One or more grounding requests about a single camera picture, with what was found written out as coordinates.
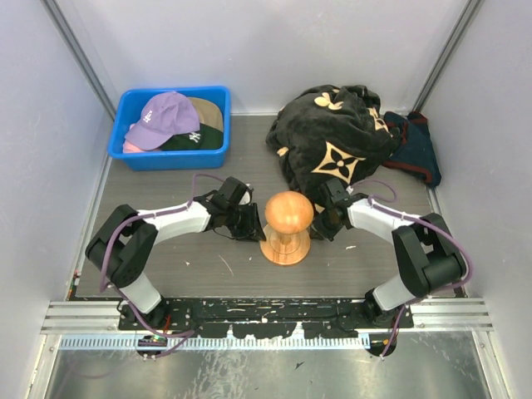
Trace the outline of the wooden hat stand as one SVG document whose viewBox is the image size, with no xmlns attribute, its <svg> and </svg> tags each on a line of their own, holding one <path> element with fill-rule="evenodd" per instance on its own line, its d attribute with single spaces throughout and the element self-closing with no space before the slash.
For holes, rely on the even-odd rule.
<svg viewBox="0 0 532 399">
<path fill-rule="evenodd" d="M 281 266 L 302 261 L 310 250 L 308 228 L 313 222 L 313 206 L 295 191 L 277 193 L 265 205 L 265 240 L 260 249 L 266 259 Z"/>
</svg>

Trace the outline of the green NY cap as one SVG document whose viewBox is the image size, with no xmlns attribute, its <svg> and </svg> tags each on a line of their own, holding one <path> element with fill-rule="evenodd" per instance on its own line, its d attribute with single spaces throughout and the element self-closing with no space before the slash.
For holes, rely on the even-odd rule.
<svg viewBox="0 0 532 399">
<path fill-rule="evenodd" d="M 206 124 L 198 131 L 173 135 L 160 146 L 163 151 L 217 150 L 224 142 L 224 132 Z"/>
</svg>

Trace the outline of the beige cap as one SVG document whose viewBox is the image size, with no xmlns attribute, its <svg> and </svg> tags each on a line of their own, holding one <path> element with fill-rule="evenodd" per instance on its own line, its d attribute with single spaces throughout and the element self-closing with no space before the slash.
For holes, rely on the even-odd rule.
<svg viewBox="0 0 532 399">
<path fill-rule="evenodd" d="M 224 130 L 222 112 L 213 102 L 198 97 L 189 97 L 189 100 L 196 109 L 201 124 L 219 131 Z"/>
</svg>

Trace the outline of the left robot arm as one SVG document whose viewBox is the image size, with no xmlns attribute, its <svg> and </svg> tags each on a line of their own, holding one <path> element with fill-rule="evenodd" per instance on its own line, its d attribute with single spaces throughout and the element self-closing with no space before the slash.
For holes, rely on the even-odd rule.
<svg viewBox="0 0 532 399">
<path fill-rule="evenodd" d="M 100 290 L 111 286 L 128 302 L 123 315 L 157 329 L 170 311 L 145 274 L 152 249 L 168 239 L 222 227 L 232 240 L 265 240 L 253 189 L 234 177 L 183 204 L 153 210 L 137 210 L 128 204 L 116 207 L 91 238 L 85 256 L 100 271 Z"/>
</svg>

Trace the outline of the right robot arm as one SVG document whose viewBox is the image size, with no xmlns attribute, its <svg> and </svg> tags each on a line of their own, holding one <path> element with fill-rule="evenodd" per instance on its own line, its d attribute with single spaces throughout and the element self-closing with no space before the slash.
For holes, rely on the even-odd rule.
<svg viewBox="0 0 532 399">
<path fill-rule="evenodd" d="M 363 193 L 351 194 L 340 179 L 318 188 L 324 210 L 312 229 L 329 241 L 343 228 L 365 230 L 390 243 L 397 274 L 371 289 L 362 302 L 364 317 L 381 328 L 394 317 L 394 309 L 458 284 L 468 274 L 462 250 L 438 214 L 418 216 L 400 212 Z"/>
</svg>

